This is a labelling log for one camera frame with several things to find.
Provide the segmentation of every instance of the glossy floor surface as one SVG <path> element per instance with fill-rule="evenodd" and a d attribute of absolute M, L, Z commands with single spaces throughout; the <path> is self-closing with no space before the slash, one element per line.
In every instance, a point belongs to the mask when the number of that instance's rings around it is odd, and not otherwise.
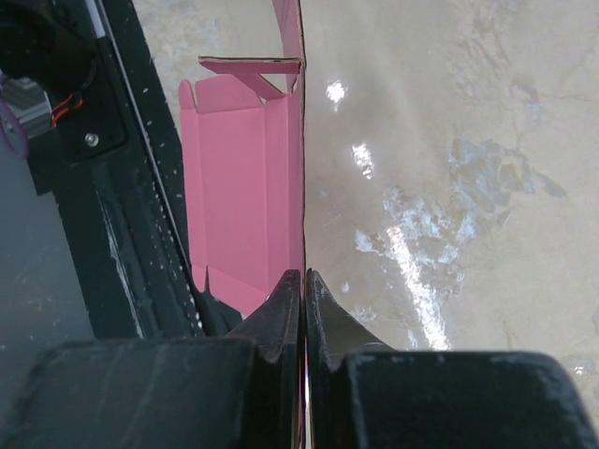
<path fill-rule="evenodd" d="M 169 105 L 269 0 L 137 0 Z M 599 422 L 599 3 L 303 0 L 306 245 L 398 349 L 558 358 Z"/>

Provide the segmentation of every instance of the purple cable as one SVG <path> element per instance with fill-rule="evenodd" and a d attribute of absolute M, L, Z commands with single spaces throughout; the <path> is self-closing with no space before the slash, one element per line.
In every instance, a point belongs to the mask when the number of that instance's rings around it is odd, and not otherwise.
<path fill-rule="evenodd" d="M 0 90 L 4 88 L 5 84 L 10 81 L 10 78 L 3 74 L 0 74 Z M 19 159 L 26 159 L 29 156 L 29 137 L 25 132 L 25 129 L 22 127 L 22 124 L 19 122 L 15 114 L 8 107 L 7 102 L 2 99 L 0 95 L 0 118 L 4 118 L 10 123 L 13 131 L 19 137 L 19 140 L 22 143 L 22 150 L 19 152 L 14 145 L 10 142 L 7 136 L 7 131 L 4 129 L 4 126 L 0 123 L 0 143 L 4 144 L 10 152 L 12 152 Z"/>

